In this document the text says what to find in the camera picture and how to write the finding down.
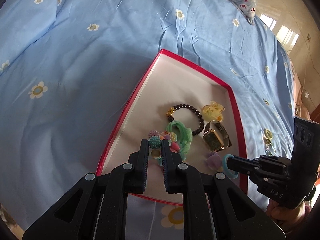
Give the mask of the right hand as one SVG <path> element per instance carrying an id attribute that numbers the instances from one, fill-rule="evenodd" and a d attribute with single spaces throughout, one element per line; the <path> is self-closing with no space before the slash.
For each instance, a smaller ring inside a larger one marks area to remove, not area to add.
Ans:
<path id="1" fill-rule="evenodd" d="M 290 228 L 303 220 L 305 216 L 305 204 L 302 202 L 297 208 L 288 209 L 287 207 L 279 206 L 277 202 L 269 199 L 266 214 L 275 221 L 280 222 L 283 227 Z"/>

